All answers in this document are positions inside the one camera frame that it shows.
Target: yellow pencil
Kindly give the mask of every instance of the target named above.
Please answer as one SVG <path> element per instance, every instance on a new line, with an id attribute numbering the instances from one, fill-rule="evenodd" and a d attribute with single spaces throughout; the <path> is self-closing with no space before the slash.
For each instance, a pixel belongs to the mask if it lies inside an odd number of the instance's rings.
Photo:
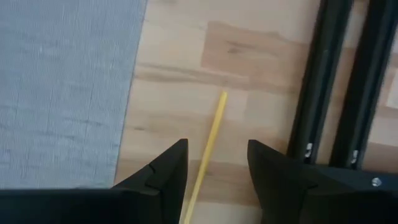
<path id="1" fill-rule="evenodd" d="M 195 182 L 195 186 L 193 187 L 192 197 L 188 204 L 188 209 L 187 209 L 187 214 L 185 215 L 184 224 L 190 223 L 192 213 L 193 213 L 193 208 L 195 206 L 195 202 L 197 201 L 200 186 L 201 186 L 201 183 L 203 182 L 203 178 L 204 178 L 205 172 L 207 170 L 207 165 L 209 164 L 211 153 L 213 152 L 213 147 L 214 147 L 214 143 L 216 141 L 218 130 L 220 128 L 221 119 L 223 118 L 227 97 L 228 97 L 227 92 L 223 91 L 221 93 L 220 100 L 218 102 L 216 115 L 214 117 L 213 125 L 211 127 L 209 138 L 207 140 L 205 153 L 203 154 L 203 157 L 201 160 L 198 178 L 197 178 L 197 181 Z"/>

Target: gray rug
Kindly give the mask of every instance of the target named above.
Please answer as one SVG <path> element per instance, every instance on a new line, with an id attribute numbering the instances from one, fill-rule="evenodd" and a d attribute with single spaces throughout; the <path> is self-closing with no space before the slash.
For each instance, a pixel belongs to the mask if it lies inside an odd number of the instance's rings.
<path id="1" fill-rule="evenodd" d="M 0 1 L 0 188 L 113 184 L 145 7 Z"/>

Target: wood grain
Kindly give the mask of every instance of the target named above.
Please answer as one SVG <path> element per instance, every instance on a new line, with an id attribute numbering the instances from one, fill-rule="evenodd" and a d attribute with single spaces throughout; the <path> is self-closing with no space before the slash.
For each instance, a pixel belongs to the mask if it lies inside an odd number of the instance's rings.
<path id="1" fill-rule="evenodd" d="M 319 163 L 330 157 L 367 3 L 355 1 L 351 13 Z M 227 90 L 192 222 L 259 223 L 247 142 L 258 139 L 285 152 L 318 6 L 319 0 L 149 0 L 116 182 L 188 138 L 189 198 L 218 96 Z M 394 54 L 369 138 L 367 169 L 398 172 L 398 110 L 386 106 L 397 69 Z"/>

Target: black clamp jaw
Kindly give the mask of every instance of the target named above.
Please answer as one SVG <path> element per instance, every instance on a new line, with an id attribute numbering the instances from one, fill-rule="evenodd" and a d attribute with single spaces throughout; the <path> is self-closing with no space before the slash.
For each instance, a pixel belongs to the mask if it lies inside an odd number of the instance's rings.
<path id="1" fill-rule="evenodd" d="M 248 144 L 263 224 L 398 223 L 398 175 L 361 171 L 398 22 L 398 1 L 370 0 L 329 166 L 316 165 L 352 0 L 321 0 L 287 156 Z"/>

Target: metal screw head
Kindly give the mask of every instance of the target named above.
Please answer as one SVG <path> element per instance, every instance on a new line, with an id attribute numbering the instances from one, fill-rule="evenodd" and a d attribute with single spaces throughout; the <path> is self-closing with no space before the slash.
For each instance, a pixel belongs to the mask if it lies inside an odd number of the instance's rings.
<path id="1" fill-rule="evenodd" d="M 373 187 L 379 187 L 382 184 L 381 179 L 378 177 L 375 177 L 372 179 L 372 186 Z"/>

